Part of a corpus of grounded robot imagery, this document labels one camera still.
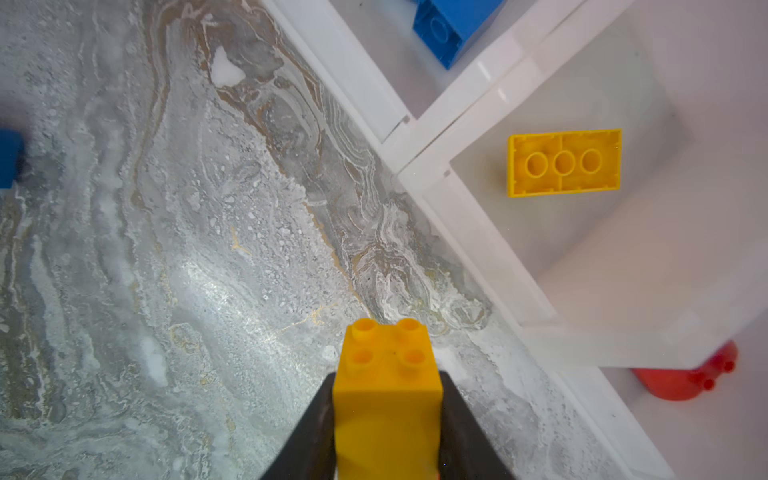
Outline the yellow square lego brick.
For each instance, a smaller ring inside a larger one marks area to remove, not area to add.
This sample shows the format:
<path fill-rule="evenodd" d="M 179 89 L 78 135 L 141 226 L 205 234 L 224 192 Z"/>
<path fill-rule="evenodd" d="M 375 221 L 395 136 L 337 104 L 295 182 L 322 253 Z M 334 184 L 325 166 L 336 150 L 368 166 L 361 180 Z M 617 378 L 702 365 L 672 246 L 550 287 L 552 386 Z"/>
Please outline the yellow square lego brick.
<path fill-rule="evenodd" d="M 351 324 L 332 399 L 339 478 L 438 478 L 443 386 L 423 324 Z"/>

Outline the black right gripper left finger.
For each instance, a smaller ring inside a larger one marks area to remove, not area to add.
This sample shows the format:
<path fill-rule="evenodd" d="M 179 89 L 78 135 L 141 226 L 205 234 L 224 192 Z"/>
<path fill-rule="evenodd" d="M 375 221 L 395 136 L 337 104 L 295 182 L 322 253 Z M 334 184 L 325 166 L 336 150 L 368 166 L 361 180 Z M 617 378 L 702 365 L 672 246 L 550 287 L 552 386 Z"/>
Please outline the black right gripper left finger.
<path fill-rule="evenodd" d="M 336 473 L 332 391 L 336 374 L 328 374 L 263 480 L 331 480 Z"/>

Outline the blue square lego brick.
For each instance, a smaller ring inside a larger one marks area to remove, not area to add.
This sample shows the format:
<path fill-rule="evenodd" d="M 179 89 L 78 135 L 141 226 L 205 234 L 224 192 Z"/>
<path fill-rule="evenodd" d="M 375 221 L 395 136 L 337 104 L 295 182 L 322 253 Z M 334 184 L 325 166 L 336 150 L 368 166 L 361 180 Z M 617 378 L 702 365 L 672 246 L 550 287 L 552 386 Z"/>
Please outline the blue square lego brick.
<path fill-rule="evenodd" d="M 495 20 L 503 0 L 419 0 L 413 30 L 450 70 Z"/>

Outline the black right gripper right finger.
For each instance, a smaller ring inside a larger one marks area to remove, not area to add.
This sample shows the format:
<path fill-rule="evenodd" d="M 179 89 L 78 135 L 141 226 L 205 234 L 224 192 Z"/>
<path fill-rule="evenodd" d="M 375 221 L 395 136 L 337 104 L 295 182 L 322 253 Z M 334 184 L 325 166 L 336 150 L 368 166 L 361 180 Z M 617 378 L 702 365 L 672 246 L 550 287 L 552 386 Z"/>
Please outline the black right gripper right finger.
<path fill-rule="evenodd" d="M 442 480 L 515 480 L 494 450 L 456 384 L 440 371 L 443 386 L 438 472 Z"/>

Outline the red curved lego brick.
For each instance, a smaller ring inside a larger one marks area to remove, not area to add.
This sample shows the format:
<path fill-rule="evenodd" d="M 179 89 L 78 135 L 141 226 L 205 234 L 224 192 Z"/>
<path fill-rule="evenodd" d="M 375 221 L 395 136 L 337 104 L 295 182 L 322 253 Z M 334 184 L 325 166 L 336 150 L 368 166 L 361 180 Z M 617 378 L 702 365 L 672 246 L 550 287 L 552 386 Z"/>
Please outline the red curved lego brick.
<path fill-rule="evenodd" d="M 738 356 L 738 347 L 729 341 L 693 370 L 635 368 L 632 373 L 653 396 L 667 401 L 687 401 L 712 391 L 721 375 L 735 370 Z"/>

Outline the yellow long lego brick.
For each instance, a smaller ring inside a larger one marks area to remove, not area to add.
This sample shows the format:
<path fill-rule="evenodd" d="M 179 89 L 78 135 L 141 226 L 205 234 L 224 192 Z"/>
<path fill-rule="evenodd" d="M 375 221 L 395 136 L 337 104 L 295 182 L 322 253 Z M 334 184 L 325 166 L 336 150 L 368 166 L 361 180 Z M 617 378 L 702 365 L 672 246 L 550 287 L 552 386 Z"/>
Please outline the yellow long lego brick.
<path fill-rule="evenodd" d="M 620 129 L 512 135 L 507 195 L 524 198 L 617 190 L 621 156 Z"/>

